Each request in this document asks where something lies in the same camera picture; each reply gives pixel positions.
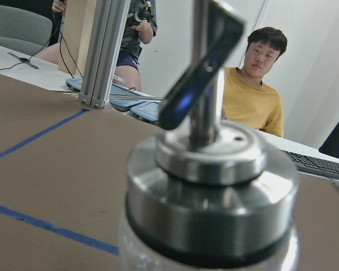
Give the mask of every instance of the gray shirt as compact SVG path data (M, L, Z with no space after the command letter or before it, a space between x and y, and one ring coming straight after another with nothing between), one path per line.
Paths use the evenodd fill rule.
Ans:
M152 15L152 17L150 18L150 24L152 26L153 36L155 36L157 32L156 1L151 0L150 3L152 5L152 7L150 8ZM128 14L137 13L140 9L143 8L143 6L144 4L142 4L141 0L131 0ZM131 26L133 25L129 23L131 20L133 20L133 17L128 18L125 24L123 38L120 45L120 51L132 55L133 57L138 59L142 50L140 46L141 41L138 37L138 31L131 29Z

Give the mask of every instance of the black keyboard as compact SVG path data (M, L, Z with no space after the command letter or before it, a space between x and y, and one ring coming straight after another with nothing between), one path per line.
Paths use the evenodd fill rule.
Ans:
M295 162L299 171L339 180L339 163L283 151Z

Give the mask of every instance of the man in yellow shirt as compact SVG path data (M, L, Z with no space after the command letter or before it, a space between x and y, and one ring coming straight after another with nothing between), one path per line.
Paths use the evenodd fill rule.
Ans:
M257 29L248 37L244 66L225 69L223 119L284 136L283 103L278 92L263 83L288 40L278 29Z

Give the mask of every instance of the blue shorts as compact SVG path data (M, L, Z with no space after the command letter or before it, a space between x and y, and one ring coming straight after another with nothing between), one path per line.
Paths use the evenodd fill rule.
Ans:
M118 66L132 66L133 68L138 70L137 65L138 65L138 62L136 58L126 53L119 52L117 65L116 65L117 67Z

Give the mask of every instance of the gray chair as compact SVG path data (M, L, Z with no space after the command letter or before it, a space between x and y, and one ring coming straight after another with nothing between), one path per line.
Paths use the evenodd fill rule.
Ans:
M0 5L0 45L27 55L48 46L53 24L48 18Z

